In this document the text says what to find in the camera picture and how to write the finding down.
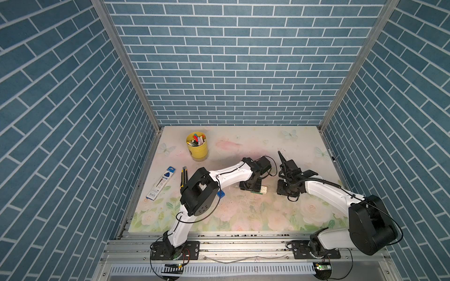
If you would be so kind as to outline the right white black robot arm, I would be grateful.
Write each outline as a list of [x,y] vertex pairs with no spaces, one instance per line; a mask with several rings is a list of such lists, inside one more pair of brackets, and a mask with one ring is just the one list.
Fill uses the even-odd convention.
[[280,159],[279,195],[298,199],[307,193],[322,199],[348,218],[347,228],[326,227],[310,235],[309,250],[313,256],[321,258],[341,248],[356,248],[370,256],[403,240],[403,230],[389,215],[381,198],[352,193],[339,184],[322,179],[312,170],[301,170],[293,160],[285,160],[282,155]]

